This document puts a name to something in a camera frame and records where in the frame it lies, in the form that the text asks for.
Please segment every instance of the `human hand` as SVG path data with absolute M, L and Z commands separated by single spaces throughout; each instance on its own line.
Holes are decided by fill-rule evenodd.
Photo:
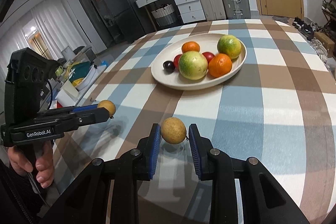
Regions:
M 53 147 L 50 141 L 46 141 L 42 147 L 43 154 L 36 160 L 36 169 L 38 170 L 36 180 L 41 184 L 42 188 L 47 188 L 51 185 L 54 179 L 54 162 L 53 162 Z M 33 166 L 16 146 L 8 149 L 8 157 L 14 171 L 24 176 L 26 172 L 32 172 Z

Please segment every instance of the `small round fruit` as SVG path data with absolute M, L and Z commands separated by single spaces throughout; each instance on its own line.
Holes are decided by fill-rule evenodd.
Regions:
M 208 70 L 208 61 L 199 52 L 190 51 L 182 54 L 178 62 L 178 68 L 182 76 L 189 80 L 203 78 Z
M 182 52 L 189 52 L 189 51 L 195 51 L 199 52 L 201 50 L 201 47 L 194 41 L 186 42 L 182 45 Z
M 207 59 L 208 63 L 215 57 L 215 55 L 211 52 L 204 52 L 202 54 Z
M 172 73 L 175 70 L 174 63 L 172 61 L 166 61 L 163 63 L 163 68 L 168 73 Z
M 180 119 L 170 117 L 161 125 L 161 136 L 167 143 L 179 144 L 187 137 L 187 129 Z
M 179 60 L 180 60 L 181 56 L 182 56 L 182 54 L 179 54 L 179 55 L 176 55 L 175 58 L 174 58 L 174 66 L 177 69 L 179 69 Z
M 113 115 L 116 112 L 116 107 L 114 105 L 114 103 L 112 103 L 109 100 L 102 100 L 99 102 L 97 107 L 104 107 L 109 111 L 110 117 L 113 117 Z
M 223 35 L 218 43 L 217 43 L 217 50 L 219 53 L 224 53 L 228 55 L 231 60 L 236 59 L 241 50 L 242 50 L 242 45 L 240 43 L 240 40 L 236 38 L 233 35 Z
M 211 76 L 217 78 L 229 73 L 232 69 L 232 61 L 226 54 L 217 54 L 208 65 Z

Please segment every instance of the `tangerine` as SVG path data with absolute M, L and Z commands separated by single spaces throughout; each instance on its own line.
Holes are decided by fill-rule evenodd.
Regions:
M 194 41 L 186 42 L 182 45 L 182 52 L 189 52 L 189 51 L 195 51 L 199 52 L 201 50 L 201 47 Z
M 208 70 L 211 76 L 218 78 L 227 73 L 232 69 L 232 61 L 230 57 L 226 54 L 217 54 L 209 62 Z

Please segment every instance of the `checkered tablecloth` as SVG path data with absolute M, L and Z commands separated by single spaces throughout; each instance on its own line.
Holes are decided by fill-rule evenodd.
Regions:
M 232 34 L 245 44 L 240 72 L 197 91 L 155 82 L 151 64 L 162 49 L 208 32 Z M 153 123 L 174 116 L 187 127 L 196 123 L 201 135 L 229 156 L 260 159 L 311 223 L 320 224 L 336 202 L 335 80 L 287 24 L 223 20 L 148 34 L 106 69 L 80 105 L 105 99 L 117 106 L 113 120 L 66 133 L 56 142 L 55 182 L 61 192 L 91 159 L 119 157 L 148 136 Z M 209 221 L 211 182 L 198 181 L 187 141 L 177 146 L 161 142 L 156 174 L 138 194 L 140 223 Z

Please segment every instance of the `shoe box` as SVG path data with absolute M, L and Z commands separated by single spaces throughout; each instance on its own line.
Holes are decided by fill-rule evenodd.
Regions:
M 333 56 L 335 43 L 324 33 L 322 32 L 315 32 L 314 37 L 323 44 L 323 47 L 328 51 L 328 58 Z

